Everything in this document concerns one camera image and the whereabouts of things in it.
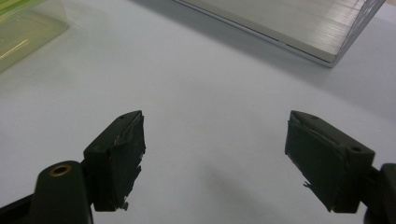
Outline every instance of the green plastic container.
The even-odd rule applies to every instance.
[[[0,0],[0,73],[67,26],[60,0]]]

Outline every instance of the white table surface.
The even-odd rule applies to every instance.
[[[333,69],[170,0],[64,0],[70,28],[0,74],[0,206],[141,109],[147,154],[127,212],[95,223],[362,223],[328,213],[284,154],[290,111],[396,162],[396,7]]]

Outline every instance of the black plastic part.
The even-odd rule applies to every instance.
[[[374,216],[385,217],[386,211],[382,202],[381,188],[379,187],[380,173],[374,167],[370,168],[370,171],[363,175],[359,181],[359,195],[361,201],[370,210],[370,216],[374,219]]]
[[[29,223],[92,223],[84,174],[78,162],[60,162],[40,173],[30,207]]]
[[[0,209],[0,223],[25,224],[28,223],[30,203],[33,195],[26,196]]]
[[[85,174],[96,211],[126,209],[146,150],[141,111],[115,119],[85,150]]]
[[[375,156],[370,148],[318,117],[291,111],[285,152],[329,211],[356,213],[359,180]]]
[[[386,217],[379,217],[373,213],[370,209],[367,209],[364,215],[364,224],[392,224],[387,221]]]
[[[380,170],[379,188],[389,223],[396,224],[396,164],[384,164]]]

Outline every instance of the transparent plastic box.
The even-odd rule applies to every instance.
[[[334,67],[385,0],[175,0]]]
[[[0,73],[67,26],[60,0],[0,0]]]

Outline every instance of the screw hole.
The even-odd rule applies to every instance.
[[[60,176],[60,175],[65,175],[69,173],[69,171],[72,169],[70,165],[59,165],[54,168],[52,168],[49,171],[49,175],[51,176]]]

